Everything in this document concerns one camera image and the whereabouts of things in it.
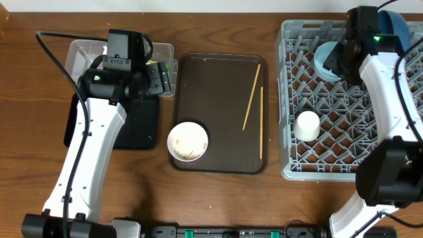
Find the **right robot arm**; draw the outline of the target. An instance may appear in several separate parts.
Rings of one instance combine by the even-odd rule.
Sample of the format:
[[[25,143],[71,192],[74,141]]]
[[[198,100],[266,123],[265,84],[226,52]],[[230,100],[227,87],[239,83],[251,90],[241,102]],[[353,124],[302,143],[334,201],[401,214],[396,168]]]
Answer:
[[[382,218],[422,200],[422,120],[405,71],[415,48],[399,14],[370,6],[348,11],[345,39],[323,66],[351,85],[365,85],[377,146],[358,165],[356,191],[330,216],[325,237],[363,237]]]

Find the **dark blue plate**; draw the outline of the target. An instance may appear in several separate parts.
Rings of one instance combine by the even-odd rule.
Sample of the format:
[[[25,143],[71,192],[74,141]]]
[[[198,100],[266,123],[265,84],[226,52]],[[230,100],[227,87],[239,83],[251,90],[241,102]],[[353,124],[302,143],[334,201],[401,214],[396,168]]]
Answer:
[[[398,36],[404,51],[409,49],[409,29],[405,19],[400,14],[393,11],[379,11],[378,26],[382,34],[394,34]]]

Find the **white cup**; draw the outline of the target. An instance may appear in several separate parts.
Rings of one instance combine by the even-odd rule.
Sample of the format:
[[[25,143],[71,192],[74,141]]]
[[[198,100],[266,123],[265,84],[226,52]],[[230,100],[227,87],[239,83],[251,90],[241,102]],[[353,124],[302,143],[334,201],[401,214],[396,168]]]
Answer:
[[[297,117],[293,132],[297,139],[301,141],[313,141],[320,134],[320,118],[313,111],[304,111]]]

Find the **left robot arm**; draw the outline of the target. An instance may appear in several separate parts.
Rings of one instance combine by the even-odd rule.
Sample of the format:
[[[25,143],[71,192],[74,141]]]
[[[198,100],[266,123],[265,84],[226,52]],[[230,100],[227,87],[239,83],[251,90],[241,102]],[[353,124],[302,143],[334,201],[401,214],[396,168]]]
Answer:
[[[58,181],[41,214],[26,214],[25,237],[141,237],[138,221],[102,224],[100,202],[114,148],[150,149],[159,121],[159,95],[170,90],[164,62],[152,62],[148,35],[112,29],[107,51],[71,80],[77,97],[73,133]]]

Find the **yellow snack wrapper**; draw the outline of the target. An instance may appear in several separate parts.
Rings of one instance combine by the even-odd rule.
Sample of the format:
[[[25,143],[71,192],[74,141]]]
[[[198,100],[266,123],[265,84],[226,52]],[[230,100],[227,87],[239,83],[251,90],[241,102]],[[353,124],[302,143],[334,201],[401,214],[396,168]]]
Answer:
[[[169,65],[167,63],[165,63],[164,61],[154,61],[154,60],[149,60],[146,63],[147,66],[149,67],[155,67],[159,70],[159,72],[168,72],[169,71]]]

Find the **light blue bowl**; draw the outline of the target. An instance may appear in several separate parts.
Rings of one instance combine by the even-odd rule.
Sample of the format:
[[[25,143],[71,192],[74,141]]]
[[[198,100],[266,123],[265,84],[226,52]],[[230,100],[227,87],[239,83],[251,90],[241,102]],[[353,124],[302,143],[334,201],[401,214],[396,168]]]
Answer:
[[[324,62],[337,44],[338,42],[325,42],[317,48],[313,57],[312,65],[315,73],[324,81],[336,82],[341,80],[341,78],[335,75],[331,70],[324,68]]]

